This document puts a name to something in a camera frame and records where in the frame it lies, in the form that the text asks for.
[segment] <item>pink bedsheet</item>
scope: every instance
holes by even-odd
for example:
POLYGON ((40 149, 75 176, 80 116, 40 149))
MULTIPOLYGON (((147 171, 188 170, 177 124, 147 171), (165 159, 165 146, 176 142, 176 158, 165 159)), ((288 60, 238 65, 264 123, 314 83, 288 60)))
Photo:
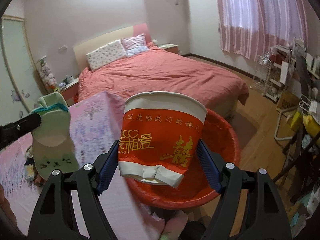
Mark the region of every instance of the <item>pink bedsheet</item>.
POLYGON ((248 87, 230 71, 156 46, 150 49, 94 73, 85 68, 79 77, 79 100, 105 90, 124 98, 146 91, 169 91, 188 95, 209 109, 230 98, 245 104, 248 87))
MULTIPOLYGON (((70 135, 76 146, 80 167, 93 163, 98 155, 107 152, 119 139, 124 112, 124 99, 113 93, 102 92, 70 108, 70 135)), ((19 138, 0 154, 0 184, 4 188, 17 224, 23 234, 28 228, 33 210, 43 187, 28 183, 24 176, 25 152, 32 144, 31 133, 19 138)), ((89 237, 82 216, 78 194, 71 192, 79 231, 89 237)), ((111 184, 99 196, 102 209, 118 239, 158 240, 164 220, 150 215, 149 207, 131 195, 117 168, 111 184)))

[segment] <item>white metal rack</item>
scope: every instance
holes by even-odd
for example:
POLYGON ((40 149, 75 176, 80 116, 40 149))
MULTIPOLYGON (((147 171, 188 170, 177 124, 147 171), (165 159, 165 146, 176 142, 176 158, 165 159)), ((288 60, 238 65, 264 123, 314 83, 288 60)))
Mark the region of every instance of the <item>white metal rack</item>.
POLYGON ((256 61, 256 70, 253 75, 252 85, 250 89, 256 88, 261 91, 261 95, 265 96, 270 87, 270 72, 272 68, 272 62, 270 59, 258 56, 256 61))

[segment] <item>white paper cup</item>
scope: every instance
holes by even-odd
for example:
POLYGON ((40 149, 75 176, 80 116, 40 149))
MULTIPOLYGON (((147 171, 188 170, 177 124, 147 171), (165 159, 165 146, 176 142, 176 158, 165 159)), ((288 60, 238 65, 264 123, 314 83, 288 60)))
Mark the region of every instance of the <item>white paper cup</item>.
POLYGON ((174 92, 130 97, 119 143, 121 175, 177 187, 192 161, 206 115, 200 102, 174 92))

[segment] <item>pillow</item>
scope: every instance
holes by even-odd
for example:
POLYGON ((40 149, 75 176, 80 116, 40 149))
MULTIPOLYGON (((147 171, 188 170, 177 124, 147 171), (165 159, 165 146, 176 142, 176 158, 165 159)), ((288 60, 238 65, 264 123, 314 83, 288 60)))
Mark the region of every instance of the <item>pillow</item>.
POLYGON ((124 46, 124 49, 126 50, 128 57, 132 57, 134 55, 149 50, 146 44, 146 38, 144 34, 140 34, 138 36, 131 37, 128 39, 122 38, 121 43, 124 46))
POLYGON ((116 40, 88 53, 86 57, 91 71, 95 72, 113 61, 127 57, 127 53, 120 40, 116 40))

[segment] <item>wardrobe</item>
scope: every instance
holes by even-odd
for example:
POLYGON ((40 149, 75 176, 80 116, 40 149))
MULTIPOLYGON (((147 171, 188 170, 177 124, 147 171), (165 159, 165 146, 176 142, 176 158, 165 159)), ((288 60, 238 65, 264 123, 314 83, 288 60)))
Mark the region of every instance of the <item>wardrobe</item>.
POLYGON ((47 94, 32 59, 24 19, 0 20, 0 125, 26 117, 47 94))

